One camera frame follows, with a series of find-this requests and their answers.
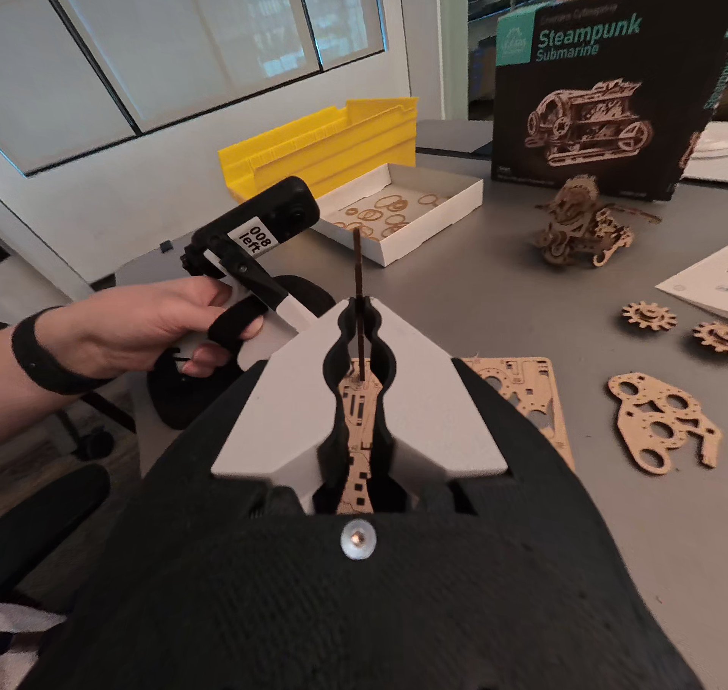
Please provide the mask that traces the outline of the small wooden gear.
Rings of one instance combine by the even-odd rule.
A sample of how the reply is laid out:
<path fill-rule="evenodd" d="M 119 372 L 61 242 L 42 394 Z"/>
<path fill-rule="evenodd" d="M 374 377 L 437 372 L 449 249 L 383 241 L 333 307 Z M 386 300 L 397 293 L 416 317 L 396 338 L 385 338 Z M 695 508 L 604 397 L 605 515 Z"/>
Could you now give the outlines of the small wooden gear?
<path fill-rule="evenodd" d="M 700 322 L 692 329 L 700 345 L 717 354 L 727 353 L 727 322 Z"/>
<path fill-rule="evenodd" d="M 628 323 L 636 325 L 640 329 L 650 329 L 655 333 L 671 331 L 678 323 L 677 316 L 668 307 L 660 306 L 654 302 L 629 303 L 622 308 L 621 316 Z"/>

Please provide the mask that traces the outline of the yellow plastic bin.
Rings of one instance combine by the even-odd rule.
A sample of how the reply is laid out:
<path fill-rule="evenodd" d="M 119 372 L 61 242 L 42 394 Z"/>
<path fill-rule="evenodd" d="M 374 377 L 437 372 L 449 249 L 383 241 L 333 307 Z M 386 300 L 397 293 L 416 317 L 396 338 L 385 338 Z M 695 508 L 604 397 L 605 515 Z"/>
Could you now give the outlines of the yellow plastic bin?
<path fill-rule="evenodd" d="M 321 197 L 380 166 L 414 166 L 418 100 L 349 100 L 223 148 L 226 187 L 243 203 L 297 176 Z"/>

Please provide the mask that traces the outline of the assembled wooden model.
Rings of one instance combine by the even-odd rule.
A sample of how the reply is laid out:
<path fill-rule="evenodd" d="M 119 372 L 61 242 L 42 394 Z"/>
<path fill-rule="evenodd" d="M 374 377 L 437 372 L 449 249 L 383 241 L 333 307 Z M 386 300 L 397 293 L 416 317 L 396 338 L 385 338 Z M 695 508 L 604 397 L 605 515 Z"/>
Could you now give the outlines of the assembled wooden model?
<path fill-rule="evenodd" d="M 639 216 L 652 224 L 662 222 L 652 213 L 602 203 L 599 197 L 596 177 L 583 174 L 568 179 L 549 203 L 537 206 L 549 220 L 534 245 L 549 265 L 569 266 L 575 255 L 584 255 L 591 257 L 592 266 L 603 267 L 619 249 L 630 247 L 635 233 L 630 226 L 619 224 L 614 213 Z"/>

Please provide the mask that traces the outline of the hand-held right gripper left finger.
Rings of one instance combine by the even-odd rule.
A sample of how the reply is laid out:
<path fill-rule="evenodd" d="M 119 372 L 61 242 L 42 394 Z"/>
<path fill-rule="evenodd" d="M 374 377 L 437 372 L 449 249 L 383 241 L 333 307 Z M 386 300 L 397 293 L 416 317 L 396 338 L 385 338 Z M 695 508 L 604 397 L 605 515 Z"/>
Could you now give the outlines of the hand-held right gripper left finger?
<path fill-rule="evenodd" d="M 264 365 L 212 475 L 287 486 L 305 513 L 314 494 L 348 470 L 348 429 L 339 386 L 351 368 L 355 299 L 338 303 Z"/>

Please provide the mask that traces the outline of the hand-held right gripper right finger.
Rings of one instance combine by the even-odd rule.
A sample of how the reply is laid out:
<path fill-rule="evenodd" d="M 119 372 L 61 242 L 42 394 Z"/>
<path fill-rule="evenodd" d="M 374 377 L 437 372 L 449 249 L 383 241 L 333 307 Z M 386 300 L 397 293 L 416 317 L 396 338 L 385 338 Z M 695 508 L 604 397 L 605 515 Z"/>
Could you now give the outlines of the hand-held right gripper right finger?
<path fill-rule="evenodd" d="M 507 463 L 450 354 L 382 301 L 364 299 L 370 367 L 381 383 L 367 490 L 375 513 L 402 513 L 430 488 L 505 475 Z"/>

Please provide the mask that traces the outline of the white instruction sheet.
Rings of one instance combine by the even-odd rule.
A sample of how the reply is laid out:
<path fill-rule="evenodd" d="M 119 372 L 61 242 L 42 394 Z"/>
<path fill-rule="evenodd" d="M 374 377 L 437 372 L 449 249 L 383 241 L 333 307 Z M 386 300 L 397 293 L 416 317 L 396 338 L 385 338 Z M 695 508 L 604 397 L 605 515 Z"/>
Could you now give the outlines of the white instruction sheet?
<path fill-rule="evenodd" d="M 656 289 L 727 318 L 727 251 L 715 252 L 656 285 Z"/>

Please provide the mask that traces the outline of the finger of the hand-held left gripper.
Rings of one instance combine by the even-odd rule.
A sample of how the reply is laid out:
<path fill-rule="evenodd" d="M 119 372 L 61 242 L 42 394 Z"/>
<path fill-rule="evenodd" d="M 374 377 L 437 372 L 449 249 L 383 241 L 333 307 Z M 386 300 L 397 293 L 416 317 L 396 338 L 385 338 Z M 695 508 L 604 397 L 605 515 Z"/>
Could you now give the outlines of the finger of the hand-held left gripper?
<path fill-rule="evenodd" d="M 237 356 L 237 366 L 242 371 L 247 371 L 255 363 L 268 360 L 297 335 L 298 331 L 281 317 L 263 316 L 260 331 L 250 340 L 242 342 Z"/>
<path fill-rule="evenodd" d="M 222 257 L 206 249 L 204 257 L 223 273 L 223 279 L 231 288 L 231 297 L 226 304 L 228 307 L 253 295 L 296 332 L 307 330 L 317 320 L 317 317 L 268 274 L 257 260 L 240 248 L 232 247 L 230 250 L 224 247 Z"/>

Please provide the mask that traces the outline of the striped cloth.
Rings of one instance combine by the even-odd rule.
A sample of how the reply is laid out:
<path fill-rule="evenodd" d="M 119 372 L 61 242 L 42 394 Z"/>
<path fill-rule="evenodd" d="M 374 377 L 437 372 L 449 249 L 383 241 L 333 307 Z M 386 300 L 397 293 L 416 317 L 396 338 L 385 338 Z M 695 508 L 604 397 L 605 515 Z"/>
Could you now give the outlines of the striped cloth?
<path fill-rule="evenodd" d="M 1 655 L 12 646 L 15 635 L 45 633 L 65 622 L 66 618 L 64 614 L 32 606 L 1 603 Z"/>

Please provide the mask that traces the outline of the white cardboard tray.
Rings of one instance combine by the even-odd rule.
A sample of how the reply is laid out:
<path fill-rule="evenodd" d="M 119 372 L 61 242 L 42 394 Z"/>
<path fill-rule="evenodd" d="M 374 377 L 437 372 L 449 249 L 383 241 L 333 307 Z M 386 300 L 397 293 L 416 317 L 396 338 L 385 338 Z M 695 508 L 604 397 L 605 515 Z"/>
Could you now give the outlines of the white cardboard tray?
<path fill-rule="evenodd" d="M 385 164 L 319 197 L 312 228 L 353 249 L 361 226 L 362 255 L 387 267 L 479 208 L 483 190 L 481 178 Z"/>

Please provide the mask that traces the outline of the person's left hand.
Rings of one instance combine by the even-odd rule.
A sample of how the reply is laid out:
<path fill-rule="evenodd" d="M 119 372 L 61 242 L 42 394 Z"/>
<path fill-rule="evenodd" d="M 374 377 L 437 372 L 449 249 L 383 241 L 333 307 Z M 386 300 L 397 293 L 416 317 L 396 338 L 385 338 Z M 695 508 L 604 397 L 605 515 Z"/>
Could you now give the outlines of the person's left hand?
<path fill-rule="evenodd" d="M 111 379 L 150 371 L 190 333 L 206 333 L 223 315 L 232 289 L 206 276 L 99 291 L 41 315 L 39 344 L 77 375 Z"/>

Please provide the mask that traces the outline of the person's left forearm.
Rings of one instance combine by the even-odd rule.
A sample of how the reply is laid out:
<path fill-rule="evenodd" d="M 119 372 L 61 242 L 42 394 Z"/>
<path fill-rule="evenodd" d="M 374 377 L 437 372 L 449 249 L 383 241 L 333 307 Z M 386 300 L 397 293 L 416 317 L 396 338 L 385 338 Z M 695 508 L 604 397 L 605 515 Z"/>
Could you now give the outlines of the person's left forearm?
<path fill-rule="evenodd" d="M 15 326 L 1 331 L 1 444 L 14 439 L 77 397 L 41 389 L 17 363 L 12 348 Z"/>

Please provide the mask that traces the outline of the black model kit box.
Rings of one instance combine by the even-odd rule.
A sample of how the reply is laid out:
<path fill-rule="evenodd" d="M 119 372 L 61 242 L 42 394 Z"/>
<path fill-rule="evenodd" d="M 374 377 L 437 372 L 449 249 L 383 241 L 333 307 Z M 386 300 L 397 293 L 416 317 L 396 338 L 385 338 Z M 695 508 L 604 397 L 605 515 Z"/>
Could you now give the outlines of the black model kit box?
<path fill-rule="evenodd" d="M 491 178 L 671 200 L 726 88 L 726 0 L 560 0 L 496 32 Z"/>

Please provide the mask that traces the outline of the laser-cut wooden parts sheet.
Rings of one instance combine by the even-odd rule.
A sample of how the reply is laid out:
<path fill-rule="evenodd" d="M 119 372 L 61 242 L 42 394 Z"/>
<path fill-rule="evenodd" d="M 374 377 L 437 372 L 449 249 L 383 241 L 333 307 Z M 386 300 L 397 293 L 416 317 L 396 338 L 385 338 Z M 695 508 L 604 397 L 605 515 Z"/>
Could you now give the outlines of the laser-cut wooden parts sheet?
<path fill-rule="evenodd" d="M 575 472 L 553 366 L 548 358 L 471 357 L 463 362 L 532 422 Z M 349 432 L 349 472 L 336 507 L 338 515 L 373 512 L 367 480 L 371 477 L 370 453 L 381 382 L 371 370 L 370 358 L 364 359 L 364 365 L 361 378 L 359 358 L 353 358 L 350 371 L 339 385 Z"/>

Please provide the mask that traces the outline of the wooden plate with holes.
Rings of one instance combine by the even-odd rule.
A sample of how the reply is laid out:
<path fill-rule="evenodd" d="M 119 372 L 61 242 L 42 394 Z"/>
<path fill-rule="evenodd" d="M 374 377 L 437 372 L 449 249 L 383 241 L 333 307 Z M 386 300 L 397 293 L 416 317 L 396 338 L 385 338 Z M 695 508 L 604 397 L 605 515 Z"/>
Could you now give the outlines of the wooden plate with holes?
<path fill-rule="evenodd" d="M 699 443 L 700 463 L 717 467 L 723 433 L 696 397 L 644 373 L 613 376 L 607 387 L 620 401 L 617 430 L 632 460 L 645 473 L 669 473 L 673 469 L 670 452 L 690 438 Z"/>

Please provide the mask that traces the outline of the thin dark wooden stick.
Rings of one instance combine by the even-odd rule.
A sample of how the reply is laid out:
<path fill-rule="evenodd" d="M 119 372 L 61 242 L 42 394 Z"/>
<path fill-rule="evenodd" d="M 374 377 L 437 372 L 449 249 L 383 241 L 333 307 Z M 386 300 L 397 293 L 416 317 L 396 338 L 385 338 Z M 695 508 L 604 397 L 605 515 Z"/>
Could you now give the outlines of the thin dark wooden stick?
<path fill-rule="evenodd" d="M 362 287 L 362 227 L 358 226 L 353 231 L 353 245 L 355 255 L 355 309 L 356 329 L 358 339 L 358 366 L 359 380 L 366 380 L 366 356 L 365 356 L 365 334 L 363 323 L 363 287 Z"/>

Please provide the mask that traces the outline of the window with dark frame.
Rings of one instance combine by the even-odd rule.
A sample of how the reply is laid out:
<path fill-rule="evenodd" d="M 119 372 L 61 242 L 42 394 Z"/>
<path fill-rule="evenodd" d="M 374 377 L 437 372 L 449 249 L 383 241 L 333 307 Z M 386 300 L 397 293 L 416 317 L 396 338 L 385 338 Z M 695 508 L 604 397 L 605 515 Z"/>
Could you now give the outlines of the window with dark frame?
<path fill-rule="evenodd" d="M 60 166 L 386 49 L 381 0 L 1 0 L 2 157 Z"/>

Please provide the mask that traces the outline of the stack of white paper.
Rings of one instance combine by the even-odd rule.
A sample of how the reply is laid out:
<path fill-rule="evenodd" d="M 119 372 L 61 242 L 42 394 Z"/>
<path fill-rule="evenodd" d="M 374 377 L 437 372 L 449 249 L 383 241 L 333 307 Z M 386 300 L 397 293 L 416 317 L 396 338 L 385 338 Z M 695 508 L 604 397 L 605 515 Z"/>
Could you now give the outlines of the stack of white paper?
<path fill-rule="evenodd" d="M 706 126 L 682 179 L 727 184 L 727 121 L 713 121 Z"/>

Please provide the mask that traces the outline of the black wristband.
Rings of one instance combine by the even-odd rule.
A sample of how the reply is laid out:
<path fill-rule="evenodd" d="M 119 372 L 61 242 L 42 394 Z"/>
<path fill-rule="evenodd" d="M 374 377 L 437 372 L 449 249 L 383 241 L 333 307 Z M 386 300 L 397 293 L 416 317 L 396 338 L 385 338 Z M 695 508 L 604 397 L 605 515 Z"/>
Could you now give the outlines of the black wristband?
<path fill-rule="evenodd" d="M 80 397 L 113 382 L 114 377 L 94 379 L 69 370 L 39 343 L 36 322 L 43 314 L 56 309 L 58 306 L 43 309 L 14 326 L 11 347 L 18 366 L 41 389 L 62 396 Z"/>

